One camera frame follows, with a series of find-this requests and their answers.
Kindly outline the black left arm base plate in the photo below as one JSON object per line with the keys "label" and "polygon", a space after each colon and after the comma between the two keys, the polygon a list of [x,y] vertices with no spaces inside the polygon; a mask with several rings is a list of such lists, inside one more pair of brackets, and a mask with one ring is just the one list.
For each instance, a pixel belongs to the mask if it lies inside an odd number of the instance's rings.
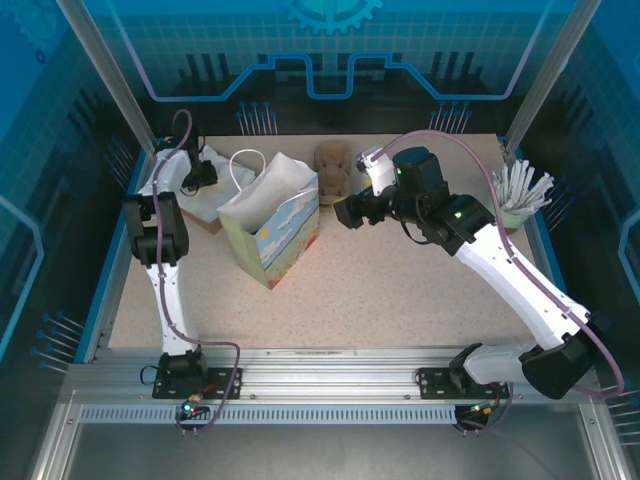
{"label": "black left arm base plate", "polygon": [[160,400],[186,400],[199,395],[206,400],[221,400],[228,386],[231,386],[228,399],[240,397],[242,369],[238,368],[232,376],[231,368],[209,368],[207,372],[169,376],[156,373],[152,387],[152,398]]}

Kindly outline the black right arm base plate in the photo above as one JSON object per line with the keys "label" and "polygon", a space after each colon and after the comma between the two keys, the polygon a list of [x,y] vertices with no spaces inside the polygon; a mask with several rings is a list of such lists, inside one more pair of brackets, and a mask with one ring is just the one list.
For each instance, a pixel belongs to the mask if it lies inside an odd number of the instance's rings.
{"label": "black right arm base plate", "polygon": [[448,367],[420,368],[414,374],[414,382],[423,400],[506,400],[509,397],[505,384],[479,384],[465,372],[452,373]]}

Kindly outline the brown paper napkin stack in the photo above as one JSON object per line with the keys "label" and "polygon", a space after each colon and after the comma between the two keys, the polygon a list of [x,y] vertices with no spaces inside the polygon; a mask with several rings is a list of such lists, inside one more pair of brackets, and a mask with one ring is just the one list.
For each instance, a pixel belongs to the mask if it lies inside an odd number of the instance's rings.
{"label": "brown paper napkin stack", "polygon": [[203,230],[207,231],[212,235],[217,234],[222,229],[221,222],[218,218],[216,218],[211,222],[207,222],[205,220],[200,219],[196,215],[188,212],[185,209],[182,209],[181,212],[184,217],[188,218],[189,220],[194,222],[196,225],[198,225],[200,228],[202,228]]}

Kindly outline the white paper napkin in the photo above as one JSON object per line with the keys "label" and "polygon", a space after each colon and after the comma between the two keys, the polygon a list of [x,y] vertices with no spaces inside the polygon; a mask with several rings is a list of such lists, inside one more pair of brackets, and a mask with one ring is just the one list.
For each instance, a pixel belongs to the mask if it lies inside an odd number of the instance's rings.
{"label": "white paper napkin", "polygon": [[206,145],[199,159],[210,162],[217,174],[217,182],[210,186],[199,187],[196,193],[188,193],[182,186],[191,172],[189,155],[185,150],[178,150],[164,164],[157,178],[157,193],[172,192],[175,194],[177,206],[206,223],[218,218],[217,209],[239,193],[240,188],[249,186],[256,178],[256,173],[228,158],[219,155]]}

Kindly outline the stack of pulp cup carriers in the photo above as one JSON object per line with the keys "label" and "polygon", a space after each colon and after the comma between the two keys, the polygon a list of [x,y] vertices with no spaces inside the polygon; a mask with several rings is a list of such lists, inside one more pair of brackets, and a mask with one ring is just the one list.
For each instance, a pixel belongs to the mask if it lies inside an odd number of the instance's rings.
{"label": "stack of pulp cup carriers", "polygon": [[319,203],[328,206],[351,194],[351,149],[344,141],[329,140],[317,145],[314,170],[318,174]]}

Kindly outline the aluminium frame post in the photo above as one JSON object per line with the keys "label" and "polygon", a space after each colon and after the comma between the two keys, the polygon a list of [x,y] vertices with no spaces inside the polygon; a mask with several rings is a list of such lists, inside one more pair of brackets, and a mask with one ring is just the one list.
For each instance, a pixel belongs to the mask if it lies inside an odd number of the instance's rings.
{"label": "aluminium frame post", "polygon": [[155,152],[155,136],[115,58],[82,0],[56,0],[70,27],[143,150]]}
{"label": "aluminium frame post", "polygon": [[576,0],[531,89],[525,96],[505,136],[505,152],[514,155],[533,120],[568,64],[602,0]]}

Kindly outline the aluminium mounting rail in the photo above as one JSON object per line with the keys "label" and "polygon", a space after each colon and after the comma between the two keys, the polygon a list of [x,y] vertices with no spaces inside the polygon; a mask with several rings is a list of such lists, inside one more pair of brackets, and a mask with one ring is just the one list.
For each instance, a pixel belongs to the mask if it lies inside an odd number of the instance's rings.
{"label": "aluminium mounting rail", "polygon": [[[243,370],[238,404],[417,404],[414,381],[422,367],[445,367],[458,348],[257,349],[237,354],[208,348],[209,364]],[[89,364],[73,364],[59,399],[78,404],[151,402],[139,382],[145,365],[157,363],[151,348],[101,349]]]}

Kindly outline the painted paper gift bag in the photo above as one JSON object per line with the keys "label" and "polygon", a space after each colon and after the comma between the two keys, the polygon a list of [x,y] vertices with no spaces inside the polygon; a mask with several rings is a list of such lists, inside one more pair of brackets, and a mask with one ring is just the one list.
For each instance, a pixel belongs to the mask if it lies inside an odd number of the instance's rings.
{"label": "painted paper gift bag", "polygon": [[236,193],[218,216],[238,265],[272,290],[319,236],[318,174],[278,152],[243,186],[234,165],[226,170]]}

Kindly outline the green stick holder cup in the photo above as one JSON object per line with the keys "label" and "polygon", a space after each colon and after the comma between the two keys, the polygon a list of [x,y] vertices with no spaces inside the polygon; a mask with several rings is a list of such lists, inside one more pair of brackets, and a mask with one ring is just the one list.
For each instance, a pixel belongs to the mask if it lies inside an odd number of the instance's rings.
{"label": "green stick holder cup", "polygon": [[529,217],[534,214],[535,210],[533,208],[527,207],[514,210],[512,212],[500,209],[498,213],[494,214],[494,216],[501,219],[502,226],[506,234],[512,235],[525,223],[525,221]]}

